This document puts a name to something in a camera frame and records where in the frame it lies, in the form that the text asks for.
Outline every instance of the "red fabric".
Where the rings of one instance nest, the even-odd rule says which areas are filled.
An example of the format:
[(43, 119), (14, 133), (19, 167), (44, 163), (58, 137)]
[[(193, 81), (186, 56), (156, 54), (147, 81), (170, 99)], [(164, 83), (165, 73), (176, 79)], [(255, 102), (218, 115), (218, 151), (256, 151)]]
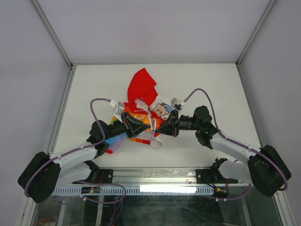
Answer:
[(139, 110), (135, 100), (139, 98), (150, 106), (156, 99), (158, 93), (155, 90), (156, 82), (146, 71), (145, 68), (138, 71), (132, 78), (132, 81), (127, 89), (127, 98), (129, 108), (132, 111)]
[(111, 151), (110, 149), (107, 149), (105, 152), (109, 154), (113, 154), (113, 151)]
[(160, 119), (160, 120), (163, 120), (160, 116), (158, 116), (155, 112), (153, 112), (153, 111), (151, 111), (150, 112), (150, 114), (151, 114), (151, 117), (152, 118), (155, 118), (155, 119)]

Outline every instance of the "white table surface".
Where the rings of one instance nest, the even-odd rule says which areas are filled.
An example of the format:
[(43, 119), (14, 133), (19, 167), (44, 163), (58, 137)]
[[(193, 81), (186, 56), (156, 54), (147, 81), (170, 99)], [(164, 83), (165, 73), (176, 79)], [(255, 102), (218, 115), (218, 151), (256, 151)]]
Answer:
[[(155, 89), (166, 97), (184, 99), (195, 88), (209, 94), (221, 130), (229, 136), (259, 145), (249, 107), (235, 64), (169, 65), (85, 65), (77, 66), (63, 116), (56, 152), (79, 146), (89, 137), (94, 118), (89, 104), (104, 97), (127, 101), (127, 88), (133, 75), (142, 68), (157, 82)], [(196, 92), (187, 102), (184, 115), (209, 103)], [(98, 119), (109, 122), (113, 108), (107, 102), (95, 102)], [(207, 167), (215, 158), (228, 155), (202, 147), (194, 131), (180, 131), (178, 137), (166, 137), (162, 147), (126, 140), (113, 154), (105, 153), (94, 160), (100, 167)]]

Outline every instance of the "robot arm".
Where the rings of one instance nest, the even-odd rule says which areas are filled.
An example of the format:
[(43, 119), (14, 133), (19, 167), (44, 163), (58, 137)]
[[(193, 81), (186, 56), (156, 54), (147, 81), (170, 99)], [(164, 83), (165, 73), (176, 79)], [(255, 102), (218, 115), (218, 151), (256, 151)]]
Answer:
[[(135, 119), (128, 112), (120, 115), (122, 121), (114, 121), (111, 125), (107, 125), (101, 120), (98, 121), (104, 131), (105, 140), (123, 133), (126, 133), (128, 137), (135, 137), (151, 127)], [(27, 190), (28, 195), (36, 203), (47, 199), (54, 189), (74, 181), (99, 183), (99, 167), (91, 160), (101, 156), (108, 149), (109, 144), (105, 141), (99, 144), (101, 140), (103, 140), (102, 132), (98, 124), (94, 122), (90, 130), (90, 137), (85, 143), (90, 144), (89, 147), (82, 144), (78, 151), (67, 155), (65, 155), (66, 152), (50, 155), (46, 155), (44, 152), (37, 153), (19, 177), (18, 184), (25, 189), (33, 174), (46, 162), (49, 164), (33, 178)]]
[(230, 138), (221, 133), (211, 121), (212, 117), (206, 106), (196, 108), (193, 117), (182, 115), (178, 118), (178, 112), (174, 110), (156, 132), (176, 137), (180, 130), (196, 130), (196, 138), (202, 146), (224, 152), (236, 159), (216, 159), (210, 167), (211, 173), (204, 175), (208, 183), (214, 183), (214, 178), (220, 176), (238, 179), (253, 184), (263, 195), (271, 197), (284, 185), (283, 177), (273, 164), (280, 169), (286, 180), (291, 177), (289, 169), (272, 146), (260, 148)]
[[(290, 171), (273, 147), (267, 145), (260, 148), (243, 144), (248, 147), (246, 149), (235, 144), (234, 139), (230, 142), (231, 139), (225, 134), (221, 134), (211, 123), (212, 117), (209, 115), (207, 107), (196, 108), (193, 117), (181, 115), (179, 118), (179, 112), (181, 112), (181, 107), (173, 110), (168, 119), (155, 132), (176, 137), (180, 130), (195, 130), (196, 138), (201, 145), (224, 152), (237, 159), (237, 162), (217, 159), (210, 167), (209, 175), (202, 176), (202, 178), (206, 178), (208, 183), (214, 183), (214, 178), (216, 177), (239, 179), (247, 183), (253, 183), (255, 188), (265, 196), (272, 196), (281, 188), (284, 180), (275, 166), (262, 158), (261, 155), (273, 161), (287, 180), (291, 177)], [(104, 131), (105, 140), (123, 133), (126, 133), (128, 137), (135, 137), (151, 127), (135, 119), (127, 112), (123, 112), (120, 115), (119, 120), (112, 125), (98, 121)], [(92, 145), (96, 144), (95, 146), (90, 145), (90, 147), (86, 148), (82, 146), (78, 151), (68, 155), (63, 153), (46, 155), (44, 152), (40, 152), (34, 156), (22, 173), (18, 179), (18, 184), (25, 189), (33, 174), (46, 162), (49, 162), (49, 164), (43, 167), (33, 178), (32, 182), (27, 185), (28, 195), (36, 203), (47, 199), (55, 188), (74, 181), (85, 180), (86, 182), (99, 183), (97, 181), (99, 167), (91, 160), (101, 156), (108, 149), (108, 143), (105, 141), (99, 143), (102, 140), (102, 132), (97, 122), (94, 122), (87, 142)], [(261, 155), (250, 152), (251, 149), (258, 151)]]

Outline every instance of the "colorful cloth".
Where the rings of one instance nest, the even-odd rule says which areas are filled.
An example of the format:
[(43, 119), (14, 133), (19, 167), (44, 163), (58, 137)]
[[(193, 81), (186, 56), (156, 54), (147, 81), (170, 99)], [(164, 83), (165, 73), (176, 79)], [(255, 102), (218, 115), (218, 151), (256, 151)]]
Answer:
[[(129, 112), (133, 117), (151, 126), (147, 131), (137, 137), (130, 138), (130, 141), (153, 146), (162, 146), (165, 135), (153, 133), (169, 117), (173, 107), (170, 105), (171, 99), (158, 95), (155, 90), (156, 82), (145, 68), (138, 71), (132, 78), (127, 90), (128, 103), (125, 104), (124, 112)], [(106, 140), (110, 144), (107, 153), (116, 151), (124, 140), (126, 134)]]

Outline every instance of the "white backdrop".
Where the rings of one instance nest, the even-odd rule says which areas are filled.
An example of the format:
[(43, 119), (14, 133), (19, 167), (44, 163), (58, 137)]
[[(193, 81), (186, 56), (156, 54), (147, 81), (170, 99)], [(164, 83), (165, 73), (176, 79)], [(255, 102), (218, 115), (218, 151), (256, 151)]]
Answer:
[(301, 1), (279, 0), (240, 69), (263, 145), (292, 173), (286, 195), (301, 225)]
[(28, 0), (0, 1), (0, 21), (0, 225), (14, 226), (17, 180), (47, 146), (68, 68)]
[(73, 63), (237, 61), (269, 0), (39, 0)]
[[(144, 67), (157, 82), (157, 92), (164, 96), (184, 99), (195, 88), (205, 89), (220, 128), (242, 141), (259, 144), (234, 64), (92, 65), (76, 69), (55, 152), (70, 150), (88, 138), (94, 121), (89, 109), (93, 98), (127, 101), (128, 85)], [(201, 105), (209, 104), (205, 95), (197, 92), (187, 102), (184, 114), (192, 115)], [(107, 102), (95, 103), (95, 112), (109, 122), (113, 108)], [(216, 157), (227, 155), (202, 147), (193, 131), (180, 131), (177, 138), (166, 137), (160, 148), (126, 140), (116, 152), (105, 153), (95, 162), (101, 167), (205, 167)]]

